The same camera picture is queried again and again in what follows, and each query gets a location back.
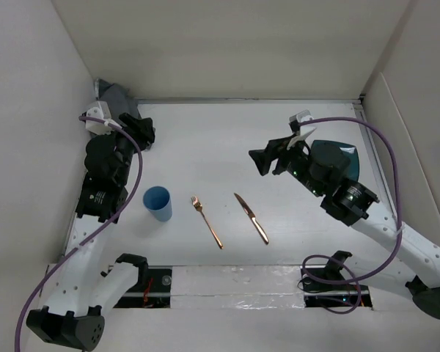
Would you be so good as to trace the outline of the copper knife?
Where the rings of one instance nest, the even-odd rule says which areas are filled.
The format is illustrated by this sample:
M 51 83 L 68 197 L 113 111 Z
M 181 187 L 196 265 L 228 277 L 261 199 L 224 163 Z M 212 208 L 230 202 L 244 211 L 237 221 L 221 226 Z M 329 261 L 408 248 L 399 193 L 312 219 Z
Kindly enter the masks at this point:
M 245 200 L 239 194 L 234 193 L 234 195 L 235 195 L 235 198 L 240 203 L 243 210 L 245 211 L 246 215 L 249 217 L 254 228 L 256 229 L 256 231 L 258 232 L 260 237 L 262 238 L 264 244 L 268 245 L 270 243 L 269 238 L 268 238 L 267 234 L 265 233 L 265 230 L 263 229 L 263 227 L 257 221 L 257 217 L 254 214 L 253 210 L 249 207 L 249 205 L 245 202 Z

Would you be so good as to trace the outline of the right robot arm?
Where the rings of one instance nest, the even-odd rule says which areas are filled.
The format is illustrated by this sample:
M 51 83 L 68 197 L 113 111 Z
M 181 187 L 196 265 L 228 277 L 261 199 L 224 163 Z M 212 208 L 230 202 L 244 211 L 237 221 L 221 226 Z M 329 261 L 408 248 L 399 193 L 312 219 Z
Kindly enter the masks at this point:
M 263 150 L 249 156 L 261 175 L 291 174 L 315 196 L 333 219 L 353 228 L 389 251 L 381 269 L 358 276 L 367 281 L 376 276 L 404 286 L 415 305 L 440 320 L 440 247 L 407 224 L 392 218 L 377 195 L 351 177 L 349 170 L 359 162 L 338 142 L 317 140 L 307 144 L 299 137 L 274 139 Z

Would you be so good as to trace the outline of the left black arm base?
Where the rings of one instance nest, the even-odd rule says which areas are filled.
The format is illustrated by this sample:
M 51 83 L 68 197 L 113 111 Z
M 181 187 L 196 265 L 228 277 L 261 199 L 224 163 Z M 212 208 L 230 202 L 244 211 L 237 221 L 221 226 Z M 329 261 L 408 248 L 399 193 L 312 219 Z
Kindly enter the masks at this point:
M 129 263 L 138 268 L 138 280 L 117 302 L 115 308 L 170 308 L 172 267 L 149 266 L 146 257 L 134 254 L 122 254 L 116 263 Z

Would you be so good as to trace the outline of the blue plastic cup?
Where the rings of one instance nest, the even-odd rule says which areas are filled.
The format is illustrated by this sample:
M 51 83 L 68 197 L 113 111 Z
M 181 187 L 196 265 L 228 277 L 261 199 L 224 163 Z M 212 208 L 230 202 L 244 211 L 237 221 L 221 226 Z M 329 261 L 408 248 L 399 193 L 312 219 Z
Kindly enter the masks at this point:
M 147 189 L 142 198 L 146 209 L 161 222 L 172 217 L 172 203 L 169 191 L 163 186 L 153 186 Z

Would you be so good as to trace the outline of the copper fork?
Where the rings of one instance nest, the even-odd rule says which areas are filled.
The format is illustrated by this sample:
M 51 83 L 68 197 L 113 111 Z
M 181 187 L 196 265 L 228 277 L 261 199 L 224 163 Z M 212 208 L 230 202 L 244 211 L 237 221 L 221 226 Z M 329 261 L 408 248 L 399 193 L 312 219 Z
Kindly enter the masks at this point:
M 201 216 L 203 217 L 203 220 L 205 221 L 205 223 L 208 226 L 208 229 L 210 230 L 210 233 L 212 234 L 216 245 L 220 248 L 223 249 L 224 245 L 221 242 L 221 240 L 219 239 L 218 235 L 216 234 L 215 230 L 212 228 L 212 226 L 210 225 L 210 222 L 208 221 L 207 217 L 205 216 L 204 212 L 203 212 L 203 206 L 202 203 L 200 202 L 199 198 L 196 196 L 192 196 L 191 197 L 191 203 L 194 206 L 194 208 L 196 209 L 196 211 L 198 211 Z

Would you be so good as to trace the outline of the grey striped cloth placemat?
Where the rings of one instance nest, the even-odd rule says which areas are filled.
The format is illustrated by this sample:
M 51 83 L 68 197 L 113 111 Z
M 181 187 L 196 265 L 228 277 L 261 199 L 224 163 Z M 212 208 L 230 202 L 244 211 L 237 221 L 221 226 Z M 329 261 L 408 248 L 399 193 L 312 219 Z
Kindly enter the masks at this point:
M 137 120 L 142 120 L 136 99 L 131 97 L 128 90 L 120 84 L 97 78 L 94 81 L 94 90 L 97 100 L 107 103 L 111 118 L 119 125 L 125 126 L 120 120 L 121 114 L 129 114 Z

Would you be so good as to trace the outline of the teal square plate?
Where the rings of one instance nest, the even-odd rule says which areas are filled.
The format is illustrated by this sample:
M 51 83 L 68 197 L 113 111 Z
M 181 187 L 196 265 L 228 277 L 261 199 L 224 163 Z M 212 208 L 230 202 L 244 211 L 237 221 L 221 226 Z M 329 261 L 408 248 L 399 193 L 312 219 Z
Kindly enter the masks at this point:
M 347 168 L 346 175 L 348 178 L 354 181 L 358 181 L 360 174 L 360 162 L 359 162 L 359 154 L 356 146 L 343 142 L 316 139 L 312 143 L 312 147 L 316 147 L 318 145 L 323 145 L 323 144 L 330 144 L 330 145 L 334 145 L 335 147 L 338 147 L 341 150 L 342 154 L 350 159 L 351 162 Z

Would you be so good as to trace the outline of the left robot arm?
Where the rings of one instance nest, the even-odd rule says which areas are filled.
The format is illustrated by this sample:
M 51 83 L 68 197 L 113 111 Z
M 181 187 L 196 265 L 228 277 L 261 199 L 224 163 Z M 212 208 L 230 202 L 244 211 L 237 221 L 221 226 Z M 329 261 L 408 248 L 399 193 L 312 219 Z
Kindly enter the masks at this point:
M 122 211 L 135 193 L 126 184 L 134 157 L 155 141 L 150 118 L 124 113 L 112 119 L 79 118 L 102 127 L 86 145 L 85 174 L 64 257 L 45 276 L 57 274 L 54 291 L 40 309 L 25 310 L 20 322 L 43 342 L 93 351 L 103 335 L 105 316 L 130 289 L 144 289 L 147 258 L 121 254 L 108 272 L 100 257 Z

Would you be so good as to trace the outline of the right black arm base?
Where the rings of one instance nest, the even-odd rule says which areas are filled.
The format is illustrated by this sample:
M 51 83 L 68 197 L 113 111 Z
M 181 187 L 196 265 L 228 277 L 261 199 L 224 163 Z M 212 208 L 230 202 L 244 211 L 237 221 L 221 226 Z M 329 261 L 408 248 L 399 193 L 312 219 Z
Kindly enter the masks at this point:
M 312 297 L 317 307 L 336 315 L 347 315 L 363 307 L 363 292 L 367 286 L 356 281 L 357 275 L 345 264 L 352 256 L 350 252 L 337 251 L 332 256 L 305 257 L 298 287 Z

